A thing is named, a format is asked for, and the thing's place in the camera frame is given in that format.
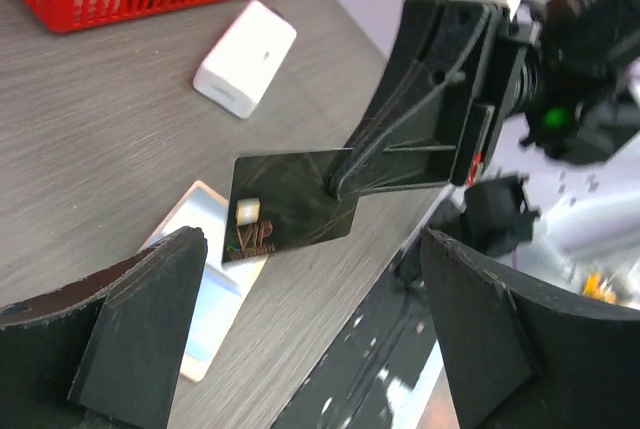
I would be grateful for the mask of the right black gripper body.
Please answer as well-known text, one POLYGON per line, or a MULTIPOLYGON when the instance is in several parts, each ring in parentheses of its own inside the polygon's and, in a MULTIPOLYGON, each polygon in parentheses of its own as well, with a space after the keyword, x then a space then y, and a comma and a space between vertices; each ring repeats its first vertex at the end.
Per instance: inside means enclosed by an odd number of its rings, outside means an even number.
POLYGON ((487 38, 490 52, 478 66, 479 87, 472 92, 469 115, 451 169, 451 184, 470 185, 488 167, 503 123, 518 106, 522 68, 540 31, 537 22, 512 22, 504 16, 487 38))

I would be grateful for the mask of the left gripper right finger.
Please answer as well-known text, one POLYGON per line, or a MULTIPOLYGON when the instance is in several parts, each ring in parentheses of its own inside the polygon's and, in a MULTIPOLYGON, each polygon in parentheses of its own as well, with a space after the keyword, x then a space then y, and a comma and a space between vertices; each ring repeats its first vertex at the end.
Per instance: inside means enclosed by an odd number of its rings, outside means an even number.
POLYGON ((636 428, 639 313, 426 230, 422 271, 463 428, 636 428))

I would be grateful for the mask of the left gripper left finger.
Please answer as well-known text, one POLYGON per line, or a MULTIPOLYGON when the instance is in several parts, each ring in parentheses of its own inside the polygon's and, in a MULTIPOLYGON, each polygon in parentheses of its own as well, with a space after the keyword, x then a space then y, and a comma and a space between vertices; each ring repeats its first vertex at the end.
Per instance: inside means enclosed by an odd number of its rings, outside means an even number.
POLYGON ((207 255, 183 227, 1 310, 4 428, 164 428, 207 255))

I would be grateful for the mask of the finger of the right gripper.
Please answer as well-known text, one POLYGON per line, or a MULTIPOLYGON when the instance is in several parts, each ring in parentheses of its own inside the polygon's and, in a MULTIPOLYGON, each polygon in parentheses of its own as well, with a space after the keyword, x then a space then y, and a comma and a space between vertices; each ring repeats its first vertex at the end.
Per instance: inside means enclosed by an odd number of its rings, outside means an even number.
POLYGON ((405 0, 387 66, 330 178, 338 199, 466 183, 486 121, 480 104, 506 10, 405 0))

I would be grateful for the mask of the beige card holder wallet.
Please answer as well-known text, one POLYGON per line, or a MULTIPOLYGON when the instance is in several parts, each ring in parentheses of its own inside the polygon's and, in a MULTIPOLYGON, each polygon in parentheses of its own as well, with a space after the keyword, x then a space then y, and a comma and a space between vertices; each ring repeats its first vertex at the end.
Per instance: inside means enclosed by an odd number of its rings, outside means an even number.
POLYGON ((180 368, 183 377, 201 381, 231 328, 267 258, 221 263, 228 201, 197 180, 143 244, 148 247, 175 230, 200 228, 208 254, 180 368))

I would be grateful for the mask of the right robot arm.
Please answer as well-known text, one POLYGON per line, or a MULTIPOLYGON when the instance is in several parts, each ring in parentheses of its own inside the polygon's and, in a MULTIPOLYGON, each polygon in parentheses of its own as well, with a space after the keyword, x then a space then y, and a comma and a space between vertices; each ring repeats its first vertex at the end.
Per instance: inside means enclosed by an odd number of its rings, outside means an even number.
POLYGON ((575 166, 605 162, 639 129, 626 93, 639 56, 639 0, 530 2, 529 23, 498 0, 405 0, 378 88, 331 176, 338 200, 455 185, 449 233, 500 257, 533 237, 524 180, 481 181, 504 121, 521 147, 575 166))

